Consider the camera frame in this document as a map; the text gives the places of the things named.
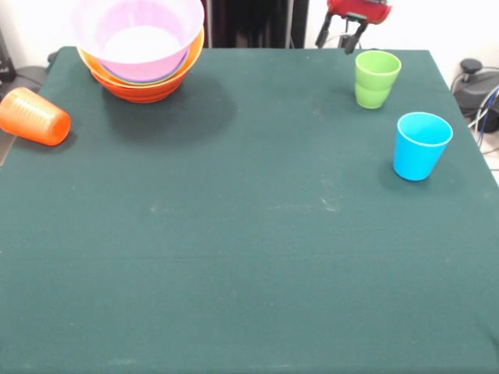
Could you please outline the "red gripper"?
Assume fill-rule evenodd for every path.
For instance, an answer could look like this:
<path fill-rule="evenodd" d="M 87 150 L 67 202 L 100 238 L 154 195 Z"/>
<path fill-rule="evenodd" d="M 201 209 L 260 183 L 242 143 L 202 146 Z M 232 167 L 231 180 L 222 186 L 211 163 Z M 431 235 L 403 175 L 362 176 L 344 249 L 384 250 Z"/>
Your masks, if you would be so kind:
<path fill-rule="evenodd" d="M 324 47 L 327 43 L 333 16 L 340 16 L 342 19 L 361 23 L 345 44 L 344 52 L 346 55 L 350 55 L 354 52 L 368 24 L 377 25 L 384 22 L 391 12 L 392 4 L 389 1 L 375 0 L 327 0 L 327 8 L 328 13 L 320 28 L 315 46 L 319 49 Z"/>

